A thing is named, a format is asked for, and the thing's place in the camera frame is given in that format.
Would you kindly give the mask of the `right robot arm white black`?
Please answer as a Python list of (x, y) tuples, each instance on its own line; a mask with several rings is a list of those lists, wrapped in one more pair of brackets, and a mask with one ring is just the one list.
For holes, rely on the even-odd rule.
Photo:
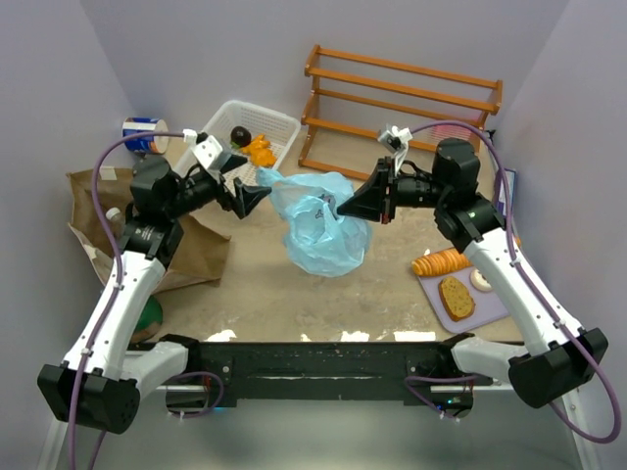
[(501, 213), (477, 190), (480, 162), (472, 145), (447, 138), (436, 147), (430, 172), (396, 171), (378, 160), (340, 215), (389, 223), (398, 208), (431, 208), (440, 233), (483, 274), (515, 321), (524, 345), (458, 335), (448, 342), (458, 371), (509, 382), (527, 405), (540, 408), (590, 381), (588, 356), (600, 360), (608, 342), (561, 309), (533, 272)]

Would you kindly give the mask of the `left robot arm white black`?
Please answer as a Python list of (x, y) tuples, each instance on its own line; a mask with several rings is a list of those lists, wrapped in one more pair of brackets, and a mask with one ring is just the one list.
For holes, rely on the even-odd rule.
[(181, 218), (211, 202), (243, 218), (270, 193), (268, 187), (248, 186), (240, 179), (226, 182), (226, 174), (247, 161), (226, 152), (198, 161), (185, 176), (161, 156), (133, 168), (132, 200), (101, 298), (62, 362), (44, 365), (37, 377), (57, 419), (121, 434), (142, 399), (170, 379), (201, 371), (201, 347), (191, 338), (168, 335), (135, 362), (126, 361), (126, 349), (182, 240)]

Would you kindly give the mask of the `dark round fruit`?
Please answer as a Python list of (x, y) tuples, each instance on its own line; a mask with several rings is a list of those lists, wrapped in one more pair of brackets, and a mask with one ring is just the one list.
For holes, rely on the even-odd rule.
[(230, 131), (230, 142), (235, 148), (247, 147), (252, 142), (252, 134), (244, 126), (234, 126)]

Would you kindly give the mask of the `brown paper grocery bag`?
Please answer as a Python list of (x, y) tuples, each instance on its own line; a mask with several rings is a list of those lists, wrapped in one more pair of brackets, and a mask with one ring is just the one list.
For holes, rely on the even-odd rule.
[[(134, 197), (129, 168), (105, 166), (70, 173), (68, 178), (72, 189), (69, 227), (102, 284), (136, 280), (130, 262), (137, 259), (154, 261), (164, 272), (157, 293), (222, 277), (230, 239), (188, 213), (195, 203), (192, 196), (176, 192), (173, 202), (155, 204), (146, 196)], [(118, 241), (105, 217), (113, 207), (125, 217)]]

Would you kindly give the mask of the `clear water bottle green label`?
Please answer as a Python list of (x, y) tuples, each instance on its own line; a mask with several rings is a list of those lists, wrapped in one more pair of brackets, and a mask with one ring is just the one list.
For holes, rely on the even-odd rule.
[(114, 239), (118, 241), (124, 232), (125, 217), (121, 209), (113, 207), (106, 211), (105, 217), (107, 218), (108, 225), (112, 231)]

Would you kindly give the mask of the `orange food piece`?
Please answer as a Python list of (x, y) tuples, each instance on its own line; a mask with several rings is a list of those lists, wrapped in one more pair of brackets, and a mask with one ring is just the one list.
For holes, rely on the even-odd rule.
[(258, 167), (272, 167), (277, 158), (270, 149), (270, 142), (265, 139), (264, 134), (256, 136), (247, 146), (240, 151), (246, 155), (250, 162)]

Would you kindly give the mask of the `light blue plastic bag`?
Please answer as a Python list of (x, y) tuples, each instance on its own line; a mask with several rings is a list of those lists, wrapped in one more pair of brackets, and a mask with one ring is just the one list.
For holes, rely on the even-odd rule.
[(359, 268), (369, 249), (371, 228), (358, 218), (338, 213), (354, 195), (352, 182), (338, 172), (284, 176), (260, 168), (260, 186), (271, 188), (270, 202), (288, 224), (283, 244), (288, 258), (309, 274), (340, 277)]

